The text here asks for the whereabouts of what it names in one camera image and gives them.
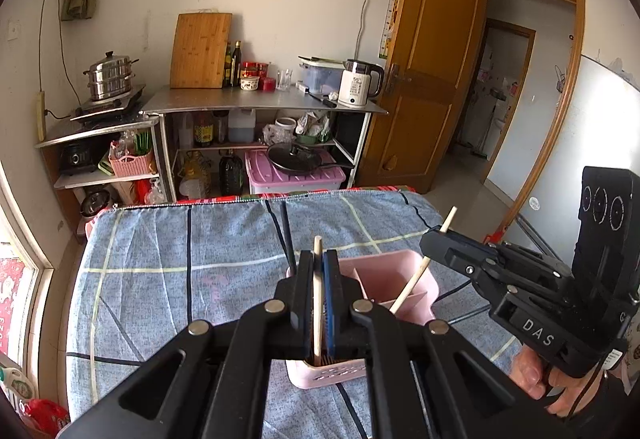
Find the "person's right hand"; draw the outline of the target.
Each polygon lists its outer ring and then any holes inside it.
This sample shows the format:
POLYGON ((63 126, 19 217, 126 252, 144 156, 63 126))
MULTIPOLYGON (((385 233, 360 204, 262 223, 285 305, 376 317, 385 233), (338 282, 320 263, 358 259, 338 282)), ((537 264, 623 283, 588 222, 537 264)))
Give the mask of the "person's right hand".
POLYGON ((582 399, 574 408, 575 412, 582 411, 597 394, 603 371, 599 371, 590 383, 589 379, 593 374, 594 372, 583 378, 573 378, 552 367, 547 380, 544 381, 544 363, 533 349, 524 345, 513 359, 510 378, 535 400, 544 397, 548 387, 559 388, 559 398, 548 405, 547 410, 550 414, 567 417, 579 396, 582 396, 582 399))

